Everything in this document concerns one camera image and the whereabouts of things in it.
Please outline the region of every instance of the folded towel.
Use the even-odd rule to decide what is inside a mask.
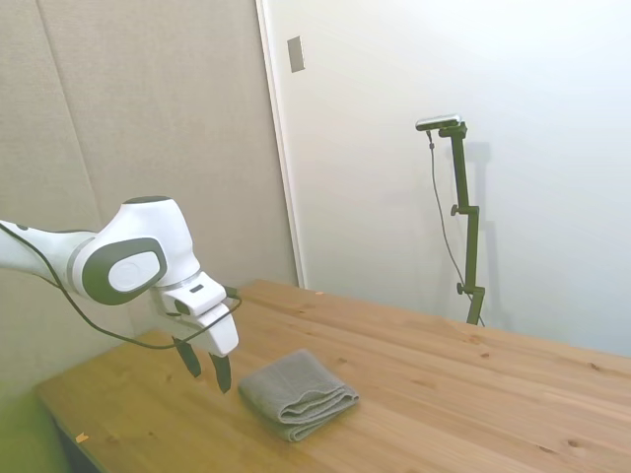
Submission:
[[[307,350],[244,378],[239,393],[267,427],[288,441],[304,439],[359,400]]]

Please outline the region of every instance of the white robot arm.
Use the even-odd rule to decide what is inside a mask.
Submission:
[[[188,226],[173,199],[128,200],[97,234],[45,232],[0,221],[0,268],[37,275],[56,287],[59,282],[67,293],[106,305],[128,303],[150,290],[160,308],[157,325],[172,334],[193,375],[201,368],[184,339],[210,326],[190,344],[210,353],[222,391],[230,388],[228,354],[239,337],[224,304],[228,295],[201,271]]]

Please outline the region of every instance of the black cable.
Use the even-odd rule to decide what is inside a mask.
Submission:
[[[445,246],[447,247],[447,252],[450,254],[450,259],[454,264],[454,268],[457,271],[457,276],[460,278],[460,283],[464,286],[464,279],[462,278],[462,273],[460,272],[460,268],[457,266],[456,259],[454,258],[454,254],[452,253],[452,247],[450,246],[450,241],[447,238],[447,231],[445,230],[445,217],[443,217],[443,206],[441,205],[441,199],[438,196],[438,187],[436,185],[436,171],[435,171],[435,159],[434,159],[434,141],[432,141],[432,132],[427,130],[427,137],[430,139],[430,153],[432,154],[432,184],[434,185],[434,195],[436,196],[436,203],[438,205],[438,214],[441,217],[441,229],[443,230],[443,240],[445,241]],[[471,295],[465,293],[469,298],[469,301],[472,302],[473,299]],[[480,315],[480,323],[483,327],[486,327],[486,323],[484,323],[484,319]]]
[[[72,305],[72,307],[77,311],[77,313],[81,316],[81,318],[83,318],[83,320],[88,325],[90,325],[92,328],[94,328],[98,332],[101,332],[101,333],[103,333],[105,335],[108,335],[108,336],[110,336],[112,338],[116,338],[118,340],[122,340],[123,342],[129,342],[129,343],[132,343],[134,345],[138,345],[139,347],[149,348],[151,350],[168,350],[168,349],[171,349],[171,348],[177,348],[180,345],[183,345],[183,344],[187,343],[189,340],[192,340],[196,336],[201,335],[202,333],[204,333],[205,331],[209,330],[210,328],[212,328],[217,323],[221,322],[224,318],[226,318],[228,315],[232,314],[235,310],[237,310],[237,308],[239,308],[239,306],[243,303],[243,300],[239,296],[231,295],[231,299],[235,299],[237,301],[237,304],[234,307],[232,307],[230,310],[228,310],[228,312],[226,312],[224,315],[219,317],[214,322],[212,322],[212,323],[206,325],[205,327],[199,329],[198,331],[196,331],[192,335],[190,335],[190,336],[188,336],[188,337],[186,337],[186,338],[184,338],[182,340],[179,340],[179,341],[177,341],[175,343],[172,343],[170,345],[151,345],[149,343],[139,342],[138,340],[134,340],[133,338],[127,338],[127,337],[125,337],[123,335],[118,335],[117,333],[110,332],[109,330],[105,330],[104,328],[101,328],[98,325],[96,325],[81,310],[81,308],[77,305],[77,303],[75,303],[75,301],[72,299],[70,294],[68,294],[68,291],[66,291],[66,289],[63,287],[63,283],[61,282],[61,279],[59,278],[59,275],[57,275],[57,272],[52,267],[52,264],[50,264],[50,261],[48,261],[48,258],[46,258],[46,256],[41,251],[39,251],[39,249],[34,244],[32,244],[30,241],[22,238],[21,236],[19,236],[15,232],[9,230],[3,224],[0,224],[0,230],[2,230],[4,233],[8,234],[9,236],[13,237],[14,239],[19,241],[20,243],[22,243],[22,244],[26,245],[27,247],[29,247],[31,250],[33,250],[35,252],[35,254],[37,256],[39,256],[39,258],[41,258],[43,263],[48,268],[48,271],[50,271],[50,274],[52,274],[52,277],[55,280],[55,283],[57,283],[58,289],[64,295],[64,297],[66,298],[68,303],[70,303],[70,305]]]

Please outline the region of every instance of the table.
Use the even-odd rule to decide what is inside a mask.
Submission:
[[[286,443],[221,394],[207,354],[195,379],[175,350],[129,344],[38,395],[107,472],[631,471],[629,359],[265,281],[242,294],[234,384],[308,348],[359,405]]]

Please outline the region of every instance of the wood grain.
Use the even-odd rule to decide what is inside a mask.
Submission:
[[[360,404],[299,443],[270,435],[207,354],[122,345],[40,398],[104,471],[617,473],[631,470],[631,360],[258,281],[235,315],[235,383],[299,348]],[[154,331],[144,341],[168,343]]]

